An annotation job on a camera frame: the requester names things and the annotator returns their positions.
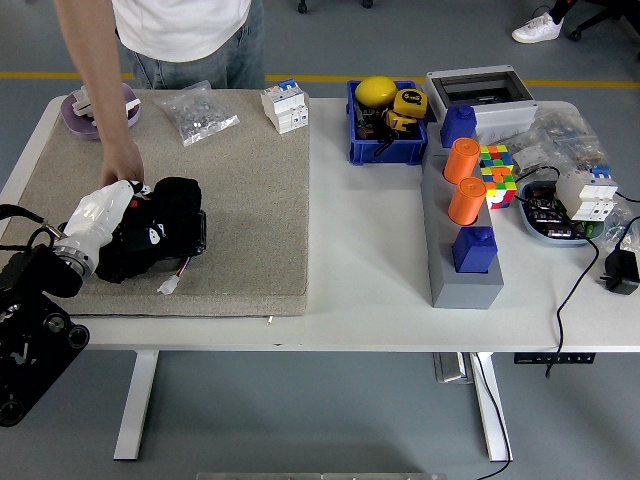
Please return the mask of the person's right hand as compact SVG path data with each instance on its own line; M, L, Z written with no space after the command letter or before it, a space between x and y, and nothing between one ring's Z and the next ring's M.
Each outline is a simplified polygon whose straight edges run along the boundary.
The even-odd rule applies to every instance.
M103 142L101 185L120 180L144 180L144 165L138 146L131 140Z

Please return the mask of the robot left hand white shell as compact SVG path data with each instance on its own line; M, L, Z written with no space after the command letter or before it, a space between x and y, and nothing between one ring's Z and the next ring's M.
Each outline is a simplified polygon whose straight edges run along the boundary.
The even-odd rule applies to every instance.
M88 249L108 244L134 196L151 188L144 183L120 180L83 197L63 230L65 239L77 240Z

